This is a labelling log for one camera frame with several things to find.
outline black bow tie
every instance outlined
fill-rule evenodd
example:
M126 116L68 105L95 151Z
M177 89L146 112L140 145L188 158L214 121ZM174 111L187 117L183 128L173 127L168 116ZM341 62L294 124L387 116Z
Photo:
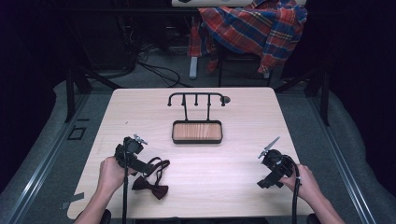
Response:
M152 163L155 160L161 160L160 158L156 157L154 159L152 159L151 161L149 161L148 163ZM153 168L151 169L151 171L143 176L139 176L136 181L134 182L134 185L132 186L132 189L134 190L140 190L140 189L150 189L152 194L154 194L154 196L160 200L161 198L163 198L163 196L166 195L166 193L168 192L169 187L168 186L160 186L160 180L163 177L163 169L165 169L168 165L170 164L170 161L160 161L157 164L155 164L153 166ZM150 184L146 177L150 176L158 167L161 167L156 175L157 175L157 181L155 181L155 184L152 185Z
M154 196L156 198L158 198L158 200L160 200L168 192L169 187L168 186L160 186L160 185L152 185L143 176L139 176L136 179L136 181L134 182L132 189L135 189L135 190L151 189L152 194L154 194Z

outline table surface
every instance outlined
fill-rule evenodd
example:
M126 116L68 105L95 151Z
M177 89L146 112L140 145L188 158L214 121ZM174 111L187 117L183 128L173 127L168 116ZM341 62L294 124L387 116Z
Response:
M184 3L178 0L172 0L173 7L244 7L252 3L253 0L190 0ZM305 5L306 0L296 0L300 6Z
M211 97L210 119L222 123L220 144L176 145L172 141L175 120L184 119L181 96L174 92L218 92L231 98L221 106ZM205 120L207 97L187 95L190 120ZM148 189L131 190L137 176L129 176L129 218L162 217L269 217L290 216L292 192L283 187L261 189L257 182L270 174L258 159L263 148L276 137L273 148L299 162L288 127L274 91L270 88L120 89L113 92L90 156L76 189L84 199L70 204L67 215L76 216L93 195L100 162L113 156L126 136L139 135L148 145L138 155L141 161L154 157L169 160L160 185L169 186L161 200ZM155 182L155 175L148 178ZM313 213L298 200L297 214ZM115 192L107 209L112 217L122 217L122 187Z

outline chair leg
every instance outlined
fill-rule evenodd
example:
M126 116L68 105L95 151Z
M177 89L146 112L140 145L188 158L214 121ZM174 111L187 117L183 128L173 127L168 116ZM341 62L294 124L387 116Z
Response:
M222 79L222 63L223 63L223 55L222 55L222 46L219 46L219 62L218 62L218 67L219 67L219 83L218 86L221 87L221 79Z
M274 73L274 69L271 69L271 70L270 70L270 75L269 75L269 77L268 77L268 79L267 79L266 87L270 87L270 86L271 86L271 78L272 78L272 76L273 76L273 73Z

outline plaid shirt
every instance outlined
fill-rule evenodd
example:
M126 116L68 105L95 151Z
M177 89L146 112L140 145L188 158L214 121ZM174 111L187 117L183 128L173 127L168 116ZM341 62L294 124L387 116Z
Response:
M258 72L284 63L300 41L307 11L295 0L254 0L244 8L199 8L191 27L188 55L216 54L216 39L236 53L261 57Z

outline gray floor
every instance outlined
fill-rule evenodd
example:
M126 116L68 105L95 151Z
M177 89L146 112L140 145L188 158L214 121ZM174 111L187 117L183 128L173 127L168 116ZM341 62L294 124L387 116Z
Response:
M205 72L207 58L199 61L198 78L189 79L189 58L185 53L154 50L147 63L172 68L181 76L181 82L193 87L217 87L218 76ZM226 76L254 77L255 67L229 64ZM281 68L274 73L272 87L280 80ZM132 74L112 78L125 88L165 88L166 84L140 65ZM259 80L225 79L223 82L238 86L261 85ZM61 204L73 196L85 160L100 126L111 89L91 80L92 94L77 92L77 114L65 124L65 84L54 90L57 103L51 117L33 146L20 170L0 196L1 223L71 223ZM353 120L338 98L331 94L329 105L330 127L318 117L318 100L305 98L304 83L279 93L278 101L301 163L308 165L336 210L346 223L394 223L396 199L375 180L365 162L364 144ZM73 127L85 128L81 140L68 140ZM268 217L270 223L291 223L290 217ZM305 217L299 217L305 223Z

